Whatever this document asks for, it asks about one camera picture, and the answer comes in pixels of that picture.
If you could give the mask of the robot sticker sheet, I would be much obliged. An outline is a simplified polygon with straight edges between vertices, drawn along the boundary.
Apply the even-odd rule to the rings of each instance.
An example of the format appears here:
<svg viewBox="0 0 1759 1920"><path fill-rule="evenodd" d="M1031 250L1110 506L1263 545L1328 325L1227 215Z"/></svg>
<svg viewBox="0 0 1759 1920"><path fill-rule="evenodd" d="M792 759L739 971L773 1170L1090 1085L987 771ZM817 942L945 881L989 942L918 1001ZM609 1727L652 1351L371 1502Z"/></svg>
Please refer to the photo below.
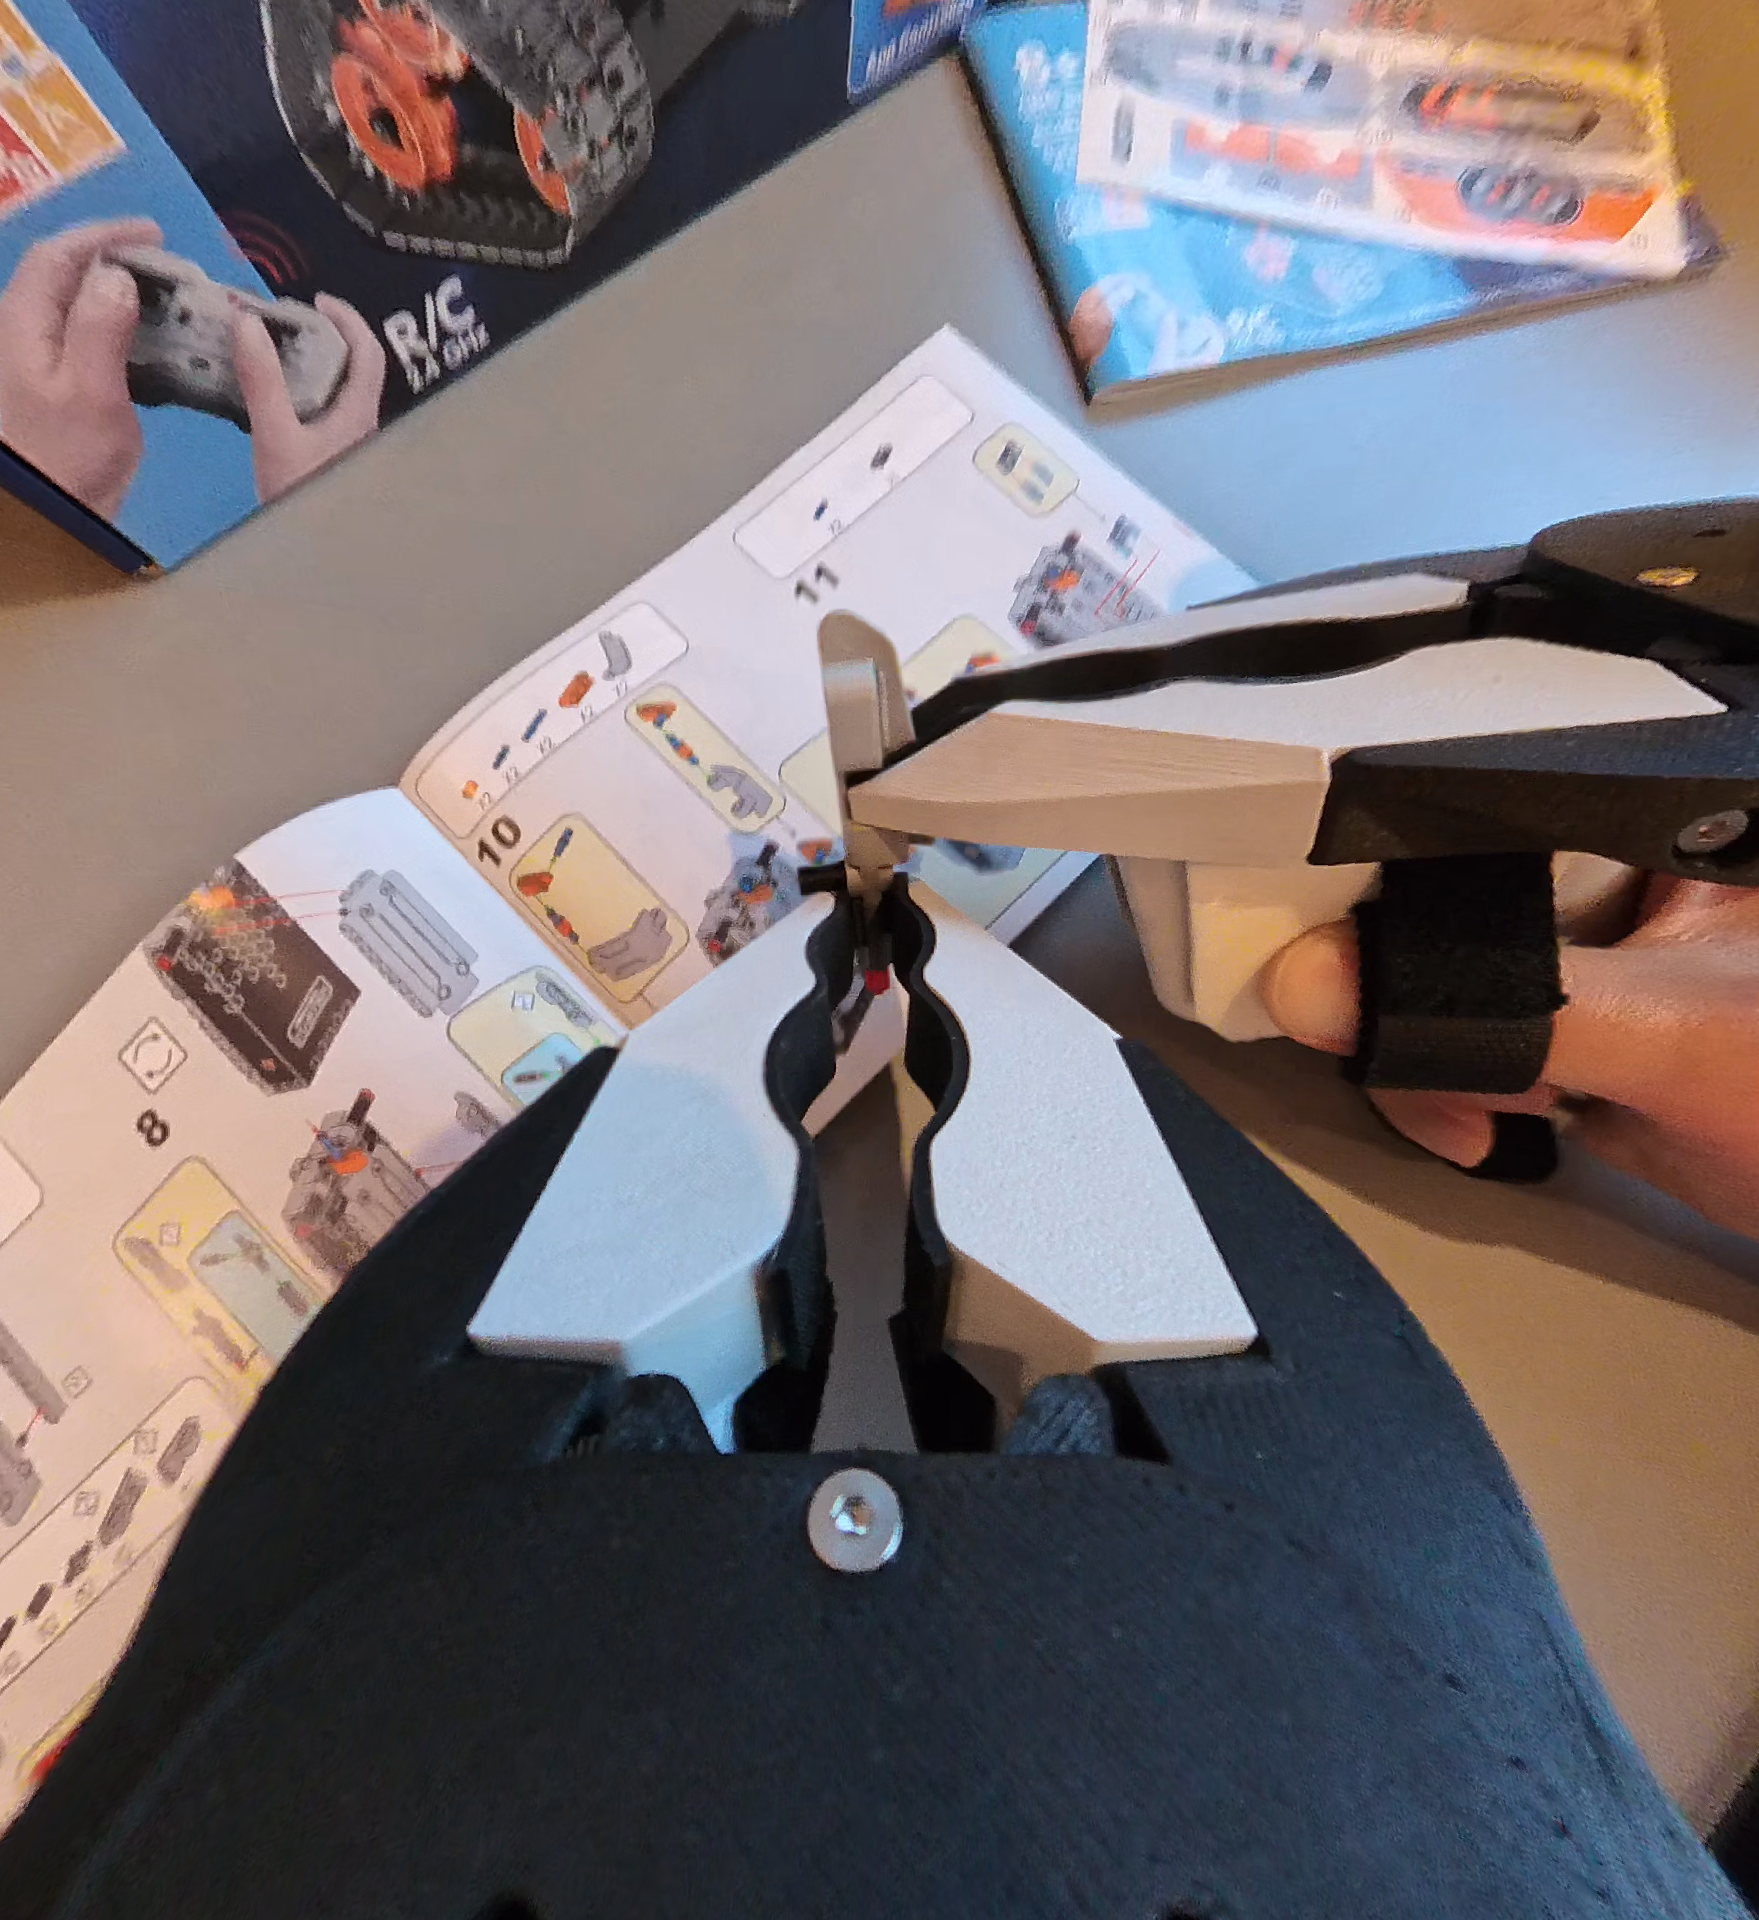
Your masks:
<svg viewBox="0 0 1759 1920"><path fill-rule="evenodd" d="M1642 2L1093 2L1079 173L1435 251L1690 261Z"/></svg>

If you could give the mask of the person's right hand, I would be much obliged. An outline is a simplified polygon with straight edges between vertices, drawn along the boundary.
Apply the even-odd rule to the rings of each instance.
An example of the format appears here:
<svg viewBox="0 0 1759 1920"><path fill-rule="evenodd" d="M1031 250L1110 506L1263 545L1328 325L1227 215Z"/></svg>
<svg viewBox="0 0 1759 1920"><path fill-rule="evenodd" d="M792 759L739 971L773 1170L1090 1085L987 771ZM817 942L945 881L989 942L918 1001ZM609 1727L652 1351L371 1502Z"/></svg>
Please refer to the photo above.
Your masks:
<svg viewBox="0 0 1759 1920"><path fill-rule="evenodd" d="M1547 1064L1517 1095L1373 1090L1409 1140L1482 1164L1493 1115L1571 1101L1570 1132L1622 1173L1759 1240L1759 889L1649 881L1610 947L1567 946Z"/></svg>

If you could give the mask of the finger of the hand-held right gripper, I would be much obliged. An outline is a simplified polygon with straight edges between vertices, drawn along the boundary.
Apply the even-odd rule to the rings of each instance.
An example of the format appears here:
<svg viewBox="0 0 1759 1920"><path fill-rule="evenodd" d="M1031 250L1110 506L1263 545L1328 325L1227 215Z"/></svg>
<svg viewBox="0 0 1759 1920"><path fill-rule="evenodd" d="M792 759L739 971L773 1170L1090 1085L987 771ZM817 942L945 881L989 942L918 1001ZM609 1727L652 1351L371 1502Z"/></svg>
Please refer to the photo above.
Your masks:
<svg viewBox="0 0 1759 1920"><path fill-rule="evenodd" d="M856 784L850 804L930 837L1280 867L1312 851L1350 749L1724 710L1653 660L1488 637L1297 681L1006 702Z"/></svg>
<svg viewBox="0 0 1759 1920"><path fill-rule="evenodd" d="M915 706L918 738L941 738L1010 702L1096 702L1186 680L1276 681L1371 666L1469 637L1474 584L1392 574L1207 604L984 667Z"/></svg>

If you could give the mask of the closed blue instruction booklet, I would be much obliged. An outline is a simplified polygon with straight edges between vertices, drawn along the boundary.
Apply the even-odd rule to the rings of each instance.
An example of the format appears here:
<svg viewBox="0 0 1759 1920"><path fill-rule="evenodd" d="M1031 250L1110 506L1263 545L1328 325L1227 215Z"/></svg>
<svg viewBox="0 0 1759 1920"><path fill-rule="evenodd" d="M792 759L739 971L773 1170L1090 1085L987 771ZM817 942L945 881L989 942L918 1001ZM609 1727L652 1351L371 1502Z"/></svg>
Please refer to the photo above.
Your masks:
<svg viewBox="0 0 1759 1920"><path fill-rule="evenodd" d="M982 11L962 58L1090 401L1608 299L1721 254L1684 179L1690 261L1674 279L1346 238L1084 179L1087 6Z"/></svg>

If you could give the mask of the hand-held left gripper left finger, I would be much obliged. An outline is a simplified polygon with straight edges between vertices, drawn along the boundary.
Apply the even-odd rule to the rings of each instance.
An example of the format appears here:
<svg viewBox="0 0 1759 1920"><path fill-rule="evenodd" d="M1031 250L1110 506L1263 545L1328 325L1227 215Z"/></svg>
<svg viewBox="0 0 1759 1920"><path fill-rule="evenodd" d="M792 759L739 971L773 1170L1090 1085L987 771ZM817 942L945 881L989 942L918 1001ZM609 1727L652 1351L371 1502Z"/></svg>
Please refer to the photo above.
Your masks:
<svg viewBox="0 0 1759 1920"><path fill-rule="evenodd" d="M679 1380L725 1451L822 1309L782 1254L833 1078L840 901L811 896L618 1051L469 1332L486 1353Z"/></svg>

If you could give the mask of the grey building block assembly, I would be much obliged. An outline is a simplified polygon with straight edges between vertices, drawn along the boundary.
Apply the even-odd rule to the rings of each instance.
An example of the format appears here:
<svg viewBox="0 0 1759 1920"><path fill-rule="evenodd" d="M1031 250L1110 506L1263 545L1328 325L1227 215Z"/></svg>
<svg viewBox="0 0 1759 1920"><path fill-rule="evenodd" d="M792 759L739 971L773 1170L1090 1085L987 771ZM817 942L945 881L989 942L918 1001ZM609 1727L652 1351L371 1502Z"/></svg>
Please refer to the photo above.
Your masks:
<svg viewBox="0 0 1759 1920"><path fill-rule="evenodd" d="M901 872L912 858L909 835L853 817L850 788L882 772L917 737L896 652L875 628L830 613L820 624L820 660L844 858L801 869L799 889L850 904L856 984L833 1012L835 1051L844 1055L873 998L891 992L891 901L907 896Z"/></svg>

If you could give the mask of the blue robot toy box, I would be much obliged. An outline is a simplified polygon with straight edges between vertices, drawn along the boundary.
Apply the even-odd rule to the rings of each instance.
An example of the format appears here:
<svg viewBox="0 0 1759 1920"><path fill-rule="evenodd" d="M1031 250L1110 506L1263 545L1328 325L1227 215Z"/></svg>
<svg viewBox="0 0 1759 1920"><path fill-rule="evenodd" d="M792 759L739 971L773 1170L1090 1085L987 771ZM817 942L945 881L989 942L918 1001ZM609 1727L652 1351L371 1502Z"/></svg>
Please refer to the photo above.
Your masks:
<svg viewBox="0 0 1759 1920"><path fill-rule="evenodd" d="M979 10L0 2L0 486L171 567Z"/></svg>

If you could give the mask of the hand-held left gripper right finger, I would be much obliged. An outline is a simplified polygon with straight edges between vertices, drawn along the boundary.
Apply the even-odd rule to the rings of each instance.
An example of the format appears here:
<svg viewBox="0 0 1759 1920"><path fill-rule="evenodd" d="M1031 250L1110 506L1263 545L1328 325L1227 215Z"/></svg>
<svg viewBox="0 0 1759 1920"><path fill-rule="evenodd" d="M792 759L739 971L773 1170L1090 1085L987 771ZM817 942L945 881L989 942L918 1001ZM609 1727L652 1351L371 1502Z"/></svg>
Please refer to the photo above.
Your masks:
<svg viewBox="0 0 1759 1920"><path fill-rule="evenodd" d="M891 908L912 1428L1004 1432L1042 1380L1244 1351L1251 1309L1115 1030L924 889Z"/></svg>

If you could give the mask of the grey desk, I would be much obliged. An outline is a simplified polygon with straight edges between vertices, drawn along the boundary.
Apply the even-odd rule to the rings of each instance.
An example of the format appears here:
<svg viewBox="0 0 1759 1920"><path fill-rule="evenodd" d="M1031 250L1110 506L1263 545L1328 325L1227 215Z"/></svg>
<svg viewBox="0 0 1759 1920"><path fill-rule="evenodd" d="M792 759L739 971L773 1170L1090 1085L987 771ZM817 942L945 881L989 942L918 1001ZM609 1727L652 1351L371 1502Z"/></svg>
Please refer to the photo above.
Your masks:
<svg viewBox="0 0 1759 1920"><path fill-rule="evenodd" d="M0 489L0 1095L162 910L381 786L943 322L1251 574L1759 492L1759 4L1667 4L1705 282L1087 418L957 60L353 462L135 583ZM1759 1757L1759 1246L1570 1151L1450 1178L1329 1068L1155 1001L1102 872L1022 949L1307 1187L1473 1392L1616 1705L1710 1828Z"/></svg>

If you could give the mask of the open white instruction booklet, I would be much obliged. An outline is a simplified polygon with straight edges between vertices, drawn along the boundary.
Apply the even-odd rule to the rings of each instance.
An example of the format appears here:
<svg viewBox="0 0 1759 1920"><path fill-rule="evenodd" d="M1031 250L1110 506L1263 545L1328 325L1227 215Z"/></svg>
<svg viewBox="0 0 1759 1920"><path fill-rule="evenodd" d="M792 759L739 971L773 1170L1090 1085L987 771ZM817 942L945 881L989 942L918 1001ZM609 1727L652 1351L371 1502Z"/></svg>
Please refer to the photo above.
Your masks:
<svg viewBox="0 0 1759 1920"><path fill-rule="evenodd" d="M374 1242L837 854L820 617L920 699L1254 579L955 330L178 899L0 1101L0 1834Z"/></svg>

